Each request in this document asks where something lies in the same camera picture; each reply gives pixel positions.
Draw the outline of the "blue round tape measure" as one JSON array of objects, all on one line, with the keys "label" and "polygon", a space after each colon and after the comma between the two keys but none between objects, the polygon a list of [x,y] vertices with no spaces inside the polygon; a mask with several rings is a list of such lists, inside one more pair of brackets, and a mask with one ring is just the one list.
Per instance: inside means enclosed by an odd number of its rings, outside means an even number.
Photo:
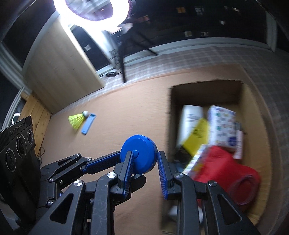
[{"label": "blue round tape measure", "polygon": [[120,160],[125,160],[127,151],[133,152],[132,174],[145,174],[152,170],[158,159],[157,146],[150,138],[144,135],[133,135],[122,145]]}]

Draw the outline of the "red cloth pillow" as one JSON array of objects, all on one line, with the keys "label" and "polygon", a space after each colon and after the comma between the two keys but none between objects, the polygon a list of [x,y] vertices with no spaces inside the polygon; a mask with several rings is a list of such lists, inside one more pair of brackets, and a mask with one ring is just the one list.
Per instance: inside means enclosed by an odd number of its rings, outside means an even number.
[{"label": "red cloth pillow", "polygon": [[192,179],[202,183],[216,181],[243,212],[252,206],[261,183],[256,170],[237,163],[231,153],[218,146],[209,148]]}]

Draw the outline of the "yellow shuttlecock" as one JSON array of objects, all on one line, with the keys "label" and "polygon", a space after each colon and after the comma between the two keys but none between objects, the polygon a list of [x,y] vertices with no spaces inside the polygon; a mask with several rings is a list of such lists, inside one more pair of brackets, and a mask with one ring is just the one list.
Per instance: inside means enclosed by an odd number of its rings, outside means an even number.
[{"label": "yellow shuttlecock", "polygon": [[88,116],[89,116],[89,112],[83,111],[80,114],[68,116],[68,121],[70,125],[72,126],[72,128],[74,130],[77,130],[82,125],[82,123],[87,119]]}]

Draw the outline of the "yellow card packet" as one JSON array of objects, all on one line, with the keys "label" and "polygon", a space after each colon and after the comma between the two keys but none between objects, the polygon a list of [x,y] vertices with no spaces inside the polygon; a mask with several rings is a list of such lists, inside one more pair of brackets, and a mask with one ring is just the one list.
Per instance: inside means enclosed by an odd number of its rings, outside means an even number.
[{"label": "yellow card packet", "polygon": [[208,121],[201,118],[190,135],[182,143],[180,151],[184,155],[194,156],[202,144],[208,142]]}]

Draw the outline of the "colourful patterned box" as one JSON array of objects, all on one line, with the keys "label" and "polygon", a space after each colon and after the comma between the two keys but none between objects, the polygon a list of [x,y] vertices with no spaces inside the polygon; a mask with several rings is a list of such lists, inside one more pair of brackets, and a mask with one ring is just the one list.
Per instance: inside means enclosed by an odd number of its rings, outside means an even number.
[{"label": "colourful patterned box", "polygon": [[209,124],[208,144],[234,152],[237,144],[236,113],[229,109],[212,105],[207,112]]}]

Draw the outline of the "white tissue pack blue print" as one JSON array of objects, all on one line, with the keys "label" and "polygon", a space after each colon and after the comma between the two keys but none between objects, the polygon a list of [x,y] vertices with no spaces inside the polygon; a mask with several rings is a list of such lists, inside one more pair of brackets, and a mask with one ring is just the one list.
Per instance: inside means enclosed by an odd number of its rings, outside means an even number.
[{"label": "white tissue pack blue print", "polygon": [[235,160],[242,160],[243,157],[243,130],[240,122],[235,123],[236,130],[236,149],[233,155]]}]

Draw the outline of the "blue plastic comb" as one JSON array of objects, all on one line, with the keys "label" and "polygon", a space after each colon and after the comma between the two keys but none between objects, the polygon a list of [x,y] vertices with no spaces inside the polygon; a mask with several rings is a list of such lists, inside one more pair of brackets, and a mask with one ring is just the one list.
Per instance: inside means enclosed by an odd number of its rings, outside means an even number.
[{"label": "blue plastic comb", "polygon": [[90,114],[86,121],[84,122],[83,126],[82,126],[82,129],[81,129],[81,133],[83,135],[86,135],[94,121],[94,119],[96,118],[96,114]]}]

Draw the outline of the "wooden plank headboard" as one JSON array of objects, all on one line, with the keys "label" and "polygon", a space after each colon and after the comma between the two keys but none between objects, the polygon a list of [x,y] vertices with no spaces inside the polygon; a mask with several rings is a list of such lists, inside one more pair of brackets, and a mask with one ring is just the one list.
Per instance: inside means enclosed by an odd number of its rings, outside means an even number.
[{"label": "wooden plank headboard", "polygon": [[23,91],[21,93],[21,98],[23,98],[26,103],[21,111],[19,119],[28,116],[32,117],[32,130],[36,144],[34,150],[36,155],[40,156],[40,149],[50,121],[51,111],[48,110],[34,92],[28,95]]}]

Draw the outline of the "black power strip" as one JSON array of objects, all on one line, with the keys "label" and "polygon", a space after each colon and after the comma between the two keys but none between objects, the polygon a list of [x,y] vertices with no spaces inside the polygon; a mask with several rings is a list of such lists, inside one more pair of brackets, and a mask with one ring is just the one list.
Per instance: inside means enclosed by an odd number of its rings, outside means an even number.
[{"label": "black power strip", "polygon": [[108,72],[108,73],[106,73],[106,77],[114,77],[114,76],[116,76],[118,73],[116,72],[116,71],[113,71],[113,72]]}]

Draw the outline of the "light wooden cabinet panel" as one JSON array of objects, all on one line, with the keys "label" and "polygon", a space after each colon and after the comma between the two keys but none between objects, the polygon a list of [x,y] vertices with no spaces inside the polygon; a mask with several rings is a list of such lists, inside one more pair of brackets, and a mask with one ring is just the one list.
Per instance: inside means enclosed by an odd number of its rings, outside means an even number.
[{"label": "light wooden cabinet panel", "polygon": [[53,113],[104,88],[96,69],[60,17],[36,37],[23,80]]}]

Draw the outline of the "brown cardboard box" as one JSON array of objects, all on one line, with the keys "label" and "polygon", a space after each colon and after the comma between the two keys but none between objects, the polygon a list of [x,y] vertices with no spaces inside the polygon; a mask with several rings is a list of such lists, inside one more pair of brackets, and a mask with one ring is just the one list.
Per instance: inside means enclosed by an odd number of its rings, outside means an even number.
[{"label": "brown cardboard box", "polygon": [[260,108],[241,81],[171,89],[169,146],[159,172],[167,234],[259,234],[271,186]]}]

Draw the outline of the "black tripod stand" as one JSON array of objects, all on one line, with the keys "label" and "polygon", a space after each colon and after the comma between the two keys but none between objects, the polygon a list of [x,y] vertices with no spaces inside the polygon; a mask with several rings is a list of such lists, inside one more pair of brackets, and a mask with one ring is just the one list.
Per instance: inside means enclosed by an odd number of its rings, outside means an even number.
[{"label": "black tripod stand", "polygon": [[149,46],[145,46],[144,44],[141,44],[136,39],[134,39],[134,35],[137,35],[148,42],[150,45],[154,45],[154,43],[140,31],[142,26],[150,24],[151,22],[148,15],[140,17],[131,16],[117,27],[116,32],[112,33],[112,39],[118,45],[118,61],[120,63],[120,73],[122,74],[123,83],[127,82],[124,58],[128,55],[128,48],[130,44],[132,46],[139,47],[142,50],[148,51],[153,56],[159,55],[157,52],[150,49]]}]

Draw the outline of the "plaid bed sheet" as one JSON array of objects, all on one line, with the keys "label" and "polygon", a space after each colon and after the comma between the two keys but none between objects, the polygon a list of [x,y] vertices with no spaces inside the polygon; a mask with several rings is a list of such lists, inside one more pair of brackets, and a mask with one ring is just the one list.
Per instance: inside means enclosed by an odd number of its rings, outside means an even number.
[{"label": "plaid bed sheet", "polygon": [[[161,55],[128,67],[126,83],[140,82],[163,74],[196,68],[238,64],[253,76],[261,94],[269,104],[280,151],[280,167],[276,178],[280,181],[282,204],[273,228],[273,234],[285,232],[285,217],[288,214],[288,63],[267,50],[244,47],[199,48]],[[56,114],[74,109],[100,95],[120,88],[120,76],[107,78],[105,87],[69,105]]]}]

